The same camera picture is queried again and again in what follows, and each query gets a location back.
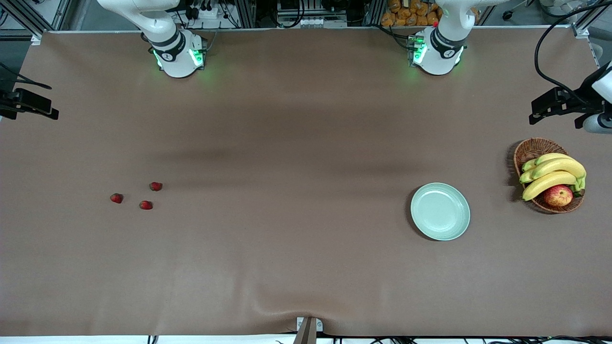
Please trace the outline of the white power strip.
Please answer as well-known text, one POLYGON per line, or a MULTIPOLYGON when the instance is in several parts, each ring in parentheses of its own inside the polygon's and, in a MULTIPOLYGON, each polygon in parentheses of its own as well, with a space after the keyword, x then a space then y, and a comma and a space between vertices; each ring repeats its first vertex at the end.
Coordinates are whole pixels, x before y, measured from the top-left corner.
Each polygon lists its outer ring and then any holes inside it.
POLYGON ((212 4, 212 2, 202 2, 193 4, 189 13, 193 20, 216 20, 219 14, 219 8, 217 5, 212 4))

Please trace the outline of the red apple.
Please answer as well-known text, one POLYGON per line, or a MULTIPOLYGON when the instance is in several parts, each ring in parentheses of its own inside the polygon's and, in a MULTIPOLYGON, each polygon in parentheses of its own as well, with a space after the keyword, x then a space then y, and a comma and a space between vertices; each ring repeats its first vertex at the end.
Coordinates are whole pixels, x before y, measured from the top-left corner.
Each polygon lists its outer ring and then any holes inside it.
POLYGON ((574 193, 569 186, 555 185, 543 193, 544 202, 550 207, 564 207, 573 201, 574 193))

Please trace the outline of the pale green round plate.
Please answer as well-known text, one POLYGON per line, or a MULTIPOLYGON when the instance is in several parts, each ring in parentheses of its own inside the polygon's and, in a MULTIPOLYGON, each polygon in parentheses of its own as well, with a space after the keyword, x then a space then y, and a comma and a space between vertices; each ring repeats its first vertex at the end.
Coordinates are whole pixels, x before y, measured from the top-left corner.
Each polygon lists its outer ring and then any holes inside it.
POLYGON ((422 185, 411 198, 409 211, 420 233, 437 241, 461 237, 471 220, 465 196, 446 183, 422 185))

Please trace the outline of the aluminium frame post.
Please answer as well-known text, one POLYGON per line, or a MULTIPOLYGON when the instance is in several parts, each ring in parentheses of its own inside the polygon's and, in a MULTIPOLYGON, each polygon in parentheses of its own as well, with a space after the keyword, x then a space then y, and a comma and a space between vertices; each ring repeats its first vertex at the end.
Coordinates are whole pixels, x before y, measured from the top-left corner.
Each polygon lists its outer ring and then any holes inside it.
POLYGON ((234 0, 239 16, 240 27, 253 29, 256 26, 257 0, 234 0))
POLYGON ((367 0, 366 2, 363 24, 365 26, 380 25, 382 16, 388 9, 387 0, 367 0))

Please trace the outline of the brown wicker basket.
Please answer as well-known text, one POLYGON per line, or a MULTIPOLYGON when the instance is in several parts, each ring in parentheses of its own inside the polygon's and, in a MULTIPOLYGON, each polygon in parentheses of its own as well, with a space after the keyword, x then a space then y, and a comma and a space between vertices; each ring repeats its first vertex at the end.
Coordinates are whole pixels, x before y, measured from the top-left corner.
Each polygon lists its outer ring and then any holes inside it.
MULTIPOLYGON (((543 138, 531 138, 523 140, 516 146, 512 155, 512 161, 514 164, 514 171, 516 172, 517 178, 523 173, 522 166, 531 159, 538 158, 544 154, 559 153, 565 154, 571 157, 564 148, 553 140, 543 138)), ((521 184, 523 191, 529 185, 521 184)), ((550 207, 544 202, 543 193, 536 196, 536 198, 527 201, 533 203, 536 207, 542 209, 545 213, 551 214, 564 214, 570 213, 578 209, 584 200, 584 192, 586 189, 586 177, 577 179, 575 185, 568 185, 573 191, 573 201, 564 207, 550 207)))

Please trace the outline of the orange snack packages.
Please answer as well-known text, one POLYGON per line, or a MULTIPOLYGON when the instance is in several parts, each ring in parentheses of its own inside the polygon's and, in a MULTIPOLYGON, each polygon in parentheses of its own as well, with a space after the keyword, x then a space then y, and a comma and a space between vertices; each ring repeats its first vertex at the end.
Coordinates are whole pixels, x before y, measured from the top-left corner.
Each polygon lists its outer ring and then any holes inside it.
POLYGON ((437 26, 442 18, 442 8, 435 0, 385 0, 380 25, 391 26, 437 26))

